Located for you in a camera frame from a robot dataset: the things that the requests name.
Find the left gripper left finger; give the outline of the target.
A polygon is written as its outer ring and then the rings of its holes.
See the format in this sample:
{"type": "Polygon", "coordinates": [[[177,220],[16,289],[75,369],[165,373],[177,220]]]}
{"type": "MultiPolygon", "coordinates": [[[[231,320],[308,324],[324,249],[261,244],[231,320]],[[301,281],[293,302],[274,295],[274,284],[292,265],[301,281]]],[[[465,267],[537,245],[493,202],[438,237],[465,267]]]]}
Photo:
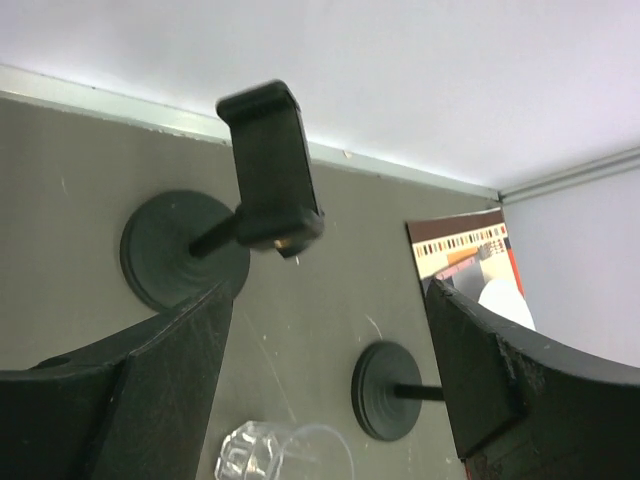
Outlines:
{"type": "Polygon", "coordinates": [[[2,477],[194,478],[232,311],[217,285],[83,348],[3,371],[2,477]]]}

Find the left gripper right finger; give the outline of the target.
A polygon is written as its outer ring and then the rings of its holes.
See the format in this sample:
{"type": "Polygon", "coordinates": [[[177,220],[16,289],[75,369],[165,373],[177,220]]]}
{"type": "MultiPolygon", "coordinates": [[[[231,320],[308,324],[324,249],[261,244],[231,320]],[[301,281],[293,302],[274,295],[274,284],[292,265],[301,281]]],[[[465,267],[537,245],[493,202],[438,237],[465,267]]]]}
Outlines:
{"type": "Polygon", "coordinates": [[[638,368],[520,326],[443,281],[425,307],[469,478],[638,478],[638,368]]]}

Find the black phone stand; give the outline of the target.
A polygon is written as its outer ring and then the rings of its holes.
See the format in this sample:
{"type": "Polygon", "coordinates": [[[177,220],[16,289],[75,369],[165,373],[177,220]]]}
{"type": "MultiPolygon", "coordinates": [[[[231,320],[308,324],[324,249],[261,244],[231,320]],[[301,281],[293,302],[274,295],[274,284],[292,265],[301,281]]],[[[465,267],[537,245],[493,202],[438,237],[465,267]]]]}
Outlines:
{"type": "Polygon", "coordinates": [[[373,342],[356,362],[352,408],[362,430],[375,440],[404,438],[416,425],[424,402],[443,400],[443,389],[424,385],[413,355],[396,342],[373,342]]]}
{"type": "Polygon", "coordinates": [[[301,110],[282,80],[220,99],[230,129],[240,202],[230,209],[193,190],[146,200],[120,241],[124,278],[146,306],[166,311],[212,287],[235,298],[253,251],[299,255],[324,232],[301,110]]]}

